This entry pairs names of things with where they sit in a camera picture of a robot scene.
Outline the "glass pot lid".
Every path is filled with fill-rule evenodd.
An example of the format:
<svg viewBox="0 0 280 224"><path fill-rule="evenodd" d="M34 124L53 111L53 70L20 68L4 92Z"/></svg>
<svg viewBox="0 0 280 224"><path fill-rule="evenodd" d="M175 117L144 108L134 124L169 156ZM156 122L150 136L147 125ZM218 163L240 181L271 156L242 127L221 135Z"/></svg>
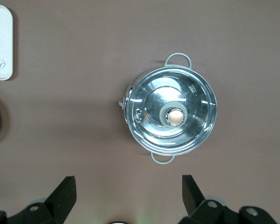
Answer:
<svg viewBox="0 0 280 224"><path fill-rule="evenodd" d="M184 66L153 70L130 85L122 103L135 140L148 151L186 154L210 135L217 101L207 81Z"/></svg>

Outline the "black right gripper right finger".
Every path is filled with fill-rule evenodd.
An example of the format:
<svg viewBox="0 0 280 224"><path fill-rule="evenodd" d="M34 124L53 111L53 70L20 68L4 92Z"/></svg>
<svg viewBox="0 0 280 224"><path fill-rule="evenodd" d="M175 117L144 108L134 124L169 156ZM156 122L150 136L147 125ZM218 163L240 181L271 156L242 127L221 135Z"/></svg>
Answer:
<svg viewBox="0 0 280 224"><path fill-rule="evenodd" d="M178 224L239 224L239 214L217 199L207 199L192 175L182 176L182 200L188 215Z"/></svg>

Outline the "cream tray with rabbit print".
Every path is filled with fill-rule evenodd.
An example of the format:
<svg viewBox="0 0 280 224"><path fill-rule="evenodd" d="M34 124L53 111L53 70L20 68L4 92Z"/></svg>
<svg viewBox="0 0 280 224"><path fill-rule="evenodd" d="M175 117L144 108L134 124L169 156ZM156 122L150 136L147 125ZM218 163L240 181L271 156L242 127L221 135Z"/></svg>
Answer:
<svg viewBox="0 0 280 224"><path fill-rule="evenodd" d="M0 5L0 81L8 80L14 72L14 18Z"/></svg>

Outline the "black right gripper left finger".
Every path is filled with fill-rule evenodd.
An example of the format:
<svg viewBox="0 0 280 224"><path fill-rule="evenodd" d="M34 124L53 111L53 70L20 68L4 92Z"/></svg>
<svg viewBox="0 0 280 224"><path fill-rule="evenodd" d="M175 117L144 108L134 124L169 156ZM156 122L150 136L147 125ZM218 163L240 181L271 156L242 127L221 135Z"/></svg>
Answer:
<svg viewBox="0 0 280 224"><path fill-rule="evenodd" d="M7 224L64 224L77 200L74 176L65 177L44 202L9 217Z"/></svg>

